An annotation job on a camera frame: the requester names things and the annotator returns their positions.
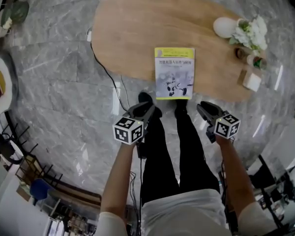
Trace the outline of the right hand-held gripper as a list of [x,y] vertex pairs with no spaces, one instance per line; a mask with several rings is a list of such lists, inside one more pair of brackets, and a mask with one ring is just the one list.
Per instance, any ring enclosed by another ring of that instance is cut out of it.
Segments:
[[216,141],[216,136],[230,139],[238,133],[240,120],[232,114],[227,114],[228,111],[222,110],[216,104],[201,101],[200,104],[197,104],[197,111],[203,120],[207,122],[215,120],[213,125],[210,125],[206,131],[211,143]]

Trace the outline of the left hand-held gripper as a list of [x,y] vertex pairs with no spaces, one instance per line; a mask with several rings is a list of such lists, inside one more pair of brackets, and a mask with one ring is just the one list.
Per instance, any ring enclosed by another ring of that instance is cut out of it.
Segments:
[[116,141],[127,145],[135,145],[140,159],[146,159],[147,150],[144,137],[150,118],[155,111],[155,105],[150,102],[140,102],[129,108],[115,124],[113,135]]

